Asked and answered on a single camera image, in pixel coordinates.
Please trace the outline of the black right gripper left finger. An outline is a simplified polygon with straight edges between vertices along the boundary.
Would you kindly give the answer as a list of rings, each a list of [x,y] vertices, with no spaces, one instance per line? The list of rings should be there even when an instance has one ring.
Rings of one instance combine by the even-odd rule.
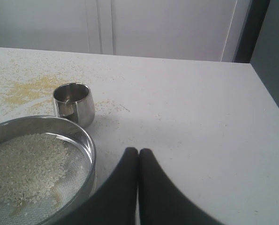
[[[138,150],[127,147],[103,185],[56,225],[134,225],[136,223]]]

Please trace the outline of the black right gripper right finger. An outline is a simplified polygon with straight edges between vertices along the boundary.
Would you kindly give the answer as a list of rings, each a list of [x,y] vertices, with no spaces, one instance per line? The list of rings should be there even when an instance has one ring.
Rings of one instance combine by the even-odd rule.
[[[142,225],[220,225],[169,179],[150,149],[139,153],[139,215]]]

